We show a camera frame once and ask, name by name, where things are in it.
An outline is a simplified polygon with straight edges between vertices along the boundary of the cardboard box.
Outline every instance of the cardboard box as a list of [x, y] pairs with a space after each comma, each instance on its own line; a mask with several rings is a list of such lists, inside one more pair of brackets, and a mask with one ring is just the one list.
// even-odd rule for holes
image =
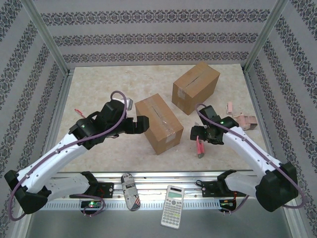
[[147, 116], [150, 128], [144, 133], [156, 154], [179, 144], [184, 127], [159, 94], [135, 104], [137, 116]]
[[219, 76], [205, 62], [199, 63], [174, 82], [172, 103], [189, 115], [197, 103], [203, 103], [213, 94]]

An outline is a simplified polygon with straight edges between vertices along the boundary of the red clip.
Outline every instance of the red clip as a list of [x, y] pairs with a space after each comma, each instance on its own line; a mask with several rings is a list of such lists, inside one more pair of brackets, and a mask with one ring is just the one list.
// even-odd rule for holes
[[198, 158], [202, 158], [205, 155], [205, 148], [203, 142], [198, 138], [196, 139], [196, 145], [197, 145], [197, 155]]
[[85, 118], [85, 116], [83, 115], [83, 113], [81, 111], [79, 111], [78, 109], [75, 109], [75, 112], [80, 115], [82, 118]]

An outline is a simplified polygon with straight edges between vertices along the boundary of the marble floor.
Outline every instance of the marble floor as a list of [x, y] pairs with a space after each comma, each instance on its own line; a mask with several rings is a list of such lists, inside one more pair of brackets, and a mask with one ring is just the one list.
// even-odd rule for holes
[[[255, 116], [251, 98], [239, 64], [210, 65], [220, 72], [214, 94], [206, 101], [216, 112], [225, 117], [225, 106], [233, 103], [235, 115]], [[205, 143], [205, 156], [199, 159], [195, 141], [189, 140], [191, 127], [201, 124], [195, 112], [189, 116], [172, 102], [173, 82], [191, 69], [193, 65], [157, 66], [109, 66], [78, 67], [75, 69], [62, 122], [60, 140], [80, 116], [99, 111], [112, 91], [120, 90], [134, 102], [159, 93], [184, 126], [180, 144], [156, 155], [145, 135], [121, 134], [117, 139], [106, 139], [62, 169], [64, 172], [125, 172], [125, 171], [216, 171], [250, 169], [231, 148], [225, 145]], [[135, 117], [135, 107], [128, 112]], [[260, 128], [246, 132], [260, 147], [265, 149]]]

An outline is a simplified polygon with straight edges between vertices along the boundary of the white cable tray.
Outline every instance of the white cable tray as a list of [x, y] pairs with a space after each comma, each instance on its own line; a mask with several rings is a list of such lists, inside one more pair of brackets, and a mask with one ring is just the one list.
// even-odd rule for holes
[[[77, 211], [80, 209], [80, 202], [82, 200], [65, 201], [55, 200], [47, 203], [41, 211]], [[139, 210], [163, 210], [164, 201], [141, 201]], [[184, 210], [204, 210], [204, 209], [220, 209], [218, 199], [209, 200], [184, 200]], [[104, 210], [127, 210], [124, 200], [106, 201]]]

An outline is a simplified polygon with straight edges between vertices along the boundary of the white calculator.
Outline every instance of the white calculator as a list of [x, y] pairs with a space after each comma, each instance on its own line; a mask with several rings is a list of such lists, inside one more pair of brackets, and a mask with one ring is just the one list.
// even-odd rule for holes
[[167, 187], [163, 215], [160, 224], [179, 229], [185, 189], [169, 185]]

